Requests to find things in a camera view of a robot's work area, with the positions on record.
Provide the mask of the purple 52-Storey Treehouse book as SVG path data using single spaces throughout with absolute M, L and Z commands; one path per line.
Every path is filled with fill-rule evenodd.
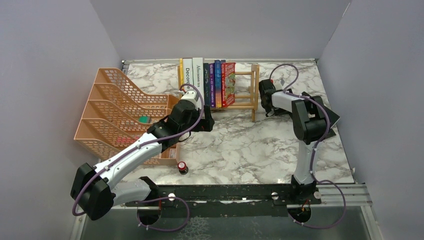
M 209 64 L 209 88 L 210 88 L 210 107 L 216 107 L 215 100 L 215 64 Z

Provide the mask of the Afternoon tea coffee cover book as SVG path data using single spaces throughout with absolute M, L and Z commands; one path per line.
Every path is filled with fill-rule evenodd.
M 192 58 L 192 68 L 193 68 L 193 81 L 195 87 L 200 92 L 201 99 L 205 100 L 204 94 L 204 58 L 203 57 L 193 57 Z

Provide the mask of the red 13-Storey Treehouse book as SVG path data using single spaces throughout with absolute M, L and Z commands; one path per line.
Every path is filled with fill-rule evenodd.
M 221 63 L 221 103 L 223 108 L 227 108 L 235 102 L 235 66 L 235 62 Z

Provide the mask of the white Furniture Decorate book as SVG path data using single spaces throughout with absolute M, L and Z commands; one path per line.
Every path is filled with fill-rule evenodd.
M 190 84 L 195 86 L 194 81 L 194 67 L 192 58 L 183 58 L 182 59 L 182 74 L 183 74 L 183 83 Z

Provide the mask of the floral Little Women book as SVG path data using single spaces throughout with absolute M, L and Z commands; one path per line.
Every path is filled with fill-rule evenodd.
M 204 103 L 211 106 L 211 89 L 210 89 L 210 63 L 203 63 L 203 93 Z

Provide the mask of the blue Jane Eyre book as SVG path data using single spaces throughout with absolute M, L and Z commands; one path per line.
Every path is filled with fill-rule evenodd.
M 217 59 L 214 61 L 214 94 L 215 94 L 215 108 L 222 107 L 222 62 Z

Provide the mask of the black Moon and Sixpence book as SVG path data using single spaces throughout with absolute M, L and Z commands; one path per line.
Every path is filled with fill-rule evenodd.
M 325 136 L 324 139 L 328 139 L 328 138 L 332 138 L 332 137 L 336 136 L 336 133 L 334 131 L 334 127 L 335 127 L 336 123 L 338 122 L 338 120 L 340 119 L 340 116 L 338 114 L 336 114 L 335 112 L 333 112 L 331 109 L 329 109 L 326 105 L 324 105 L 324 102 L 323 102 L 323 99 L 322 99 L 321 96 L 319 96 L 319 95 L 311 96 L 310 94 L 306 93 L 305 91 L 302 92 L 301 95 L 306 97 L 306 98 L 314 100 L 320 106 L 322 106 L 323 109 L 325 110 L 325 113 L 327 114 L 328 120 L 329 120 L 329 130 L 328 130 L 328 133 L 327 133 L 327 135 Z M 315 121 L 315 120 L 322 121 L 322 124 L 321 124 L 322 126 L 319 127 L 320 135 L 318 135 L 316 137 L 316 139 L 318 139 L 318 137 L 321 137 L 323 135 L 323 133 L 324 133 L 326 127 L 327 127 L 327 122 L 325 120 L 324 113 L 320 110 L 319 107 L 317 107 L 316 104 L 314 104 L 314 103 L 312 103 L 308 100 L 305 100 L 305 106 L 306 106 L 306 109 L 308 111 L 309 118 L 312 121 Z

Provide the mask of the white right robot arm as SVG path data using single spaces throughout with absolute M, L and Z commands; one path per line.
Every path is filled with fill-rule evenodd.
M 271 79 L 258 84 L 261 106 L 266 116 L 289 115 L 293 132 L 298 139 L 299 151 L 295 172 L 291 177 L 289 199 L 300 204 L 315 191 L 317 180 L 314 177 L 314 158 L 317 146 L 337 122 L 330 118 L 333 113 L 324 105 L 321 96 L 311 96 L 306 92 L 295 95 L 290 90 L 277 90 Z

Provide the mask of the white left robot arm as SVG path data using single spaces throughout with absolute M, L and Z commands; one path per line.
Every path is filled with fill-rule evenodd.
M 152 205 L 157 200 L 157 191 L 143 178 L 129 184 L 121 180 L 144 162 L 179 143 L 182 135 L 211 132 L 214 124 L 208 105 L 199 107 L 196 100 L 179 100 L 169 115 L 152 124 L 123 151 L 95 166 L 84 163 L 78 167 L 70 190 L 74 200 L 72 214 L 87 215 L 95 221 L 112 207 L 126 202 Z

